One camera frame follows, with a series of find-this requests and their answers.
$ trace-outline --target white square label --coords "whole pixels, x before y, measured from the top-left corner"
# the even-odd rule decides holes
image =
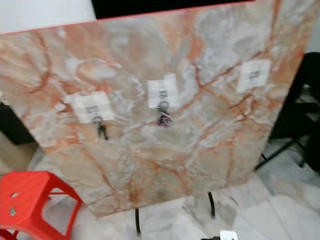
[[[95,91],[88,96],[76,96],[72,99],[72,107],[81,123],[91,123],[97,116],[104,121],[114,119],[110,101],[104,91]]]
[[[238,240],[238,236],[234,231],[220,231],[220,240]]]
[[[147,87],[149,108],[156,108],[163,101],[167,102],[169,107],[179,107],[177,80],[174,73],[167,74],[163,80],[147,81]]]
[[[270,69],[269,59],[244,62],[236,92],[244,93],[248,89],[264,86],[268,81]]]

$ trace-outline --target pink marble panel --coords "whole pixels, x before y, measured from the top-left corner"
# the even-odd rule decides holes
[[[293,81],[320,0],[258,0],[0,37],[0,89],[97,216],[246,181]],[[237,92],[243,62],[267,84]],[[180,105],[157,126],[147,81],[174,73]],[[69,95],[108,95],[109,140]]]

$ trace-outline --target marble floor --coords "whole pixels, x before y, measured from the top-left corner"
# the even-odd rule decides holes
[[[266,154],[283,141],[268,144]],[[101,219],[83,206],[73,227],[72,240],[200,240],[237,232],[239,240],[314,240],[320,235],[320,176],[308,165],[300,168],[299,148],[278,155],[246,184],[213,192],[216,218],[210,216],[207,194],[180,198],[140,209],[141,235],[136,234],[135,212]],[[29,170],[49,170],[61,176],[39,150]],[[45,219],[64,231],[74,202],[53,198]],[[19,234],[19,239],[29,239]]]

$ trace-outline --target red plastic stool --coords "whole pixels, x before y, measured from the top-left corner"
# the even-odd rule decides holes
[[[51,192],[55,188],[63,192]],[[69,195],[77,200],[65,235],[42,217],[42,210],[49,195],[60,194]],[[41,240],[69,240],[82,203],[72,187],[48,171],[11,172],[0,181],[1,233],[3,232],[3,237],[7,240],[16,240],[20,231]],[[11,234],[5,229],[13,229],[15,233]]]

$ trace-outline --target white sticker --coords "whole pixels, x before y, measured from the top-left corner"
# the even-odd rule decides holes
[[[220,240],[238,240],[238,236],[234,231],[220,231]]]
[[[76,96],[71,104],[81,123],[91,123],[97,116],[104,121],[114,119],[110,101],[104,91],[95,91],[87,96]]]
[[[169,107],[179,107],[179,94],[176,75],[169,73],[163,80],[150,80],[148,87],[148,106],[156,108],[161,102],[167,102]]]
[[[264,86],[268,81],[270,69],[269,59],[244,62],[236,92],[244,93],[248,89]]]

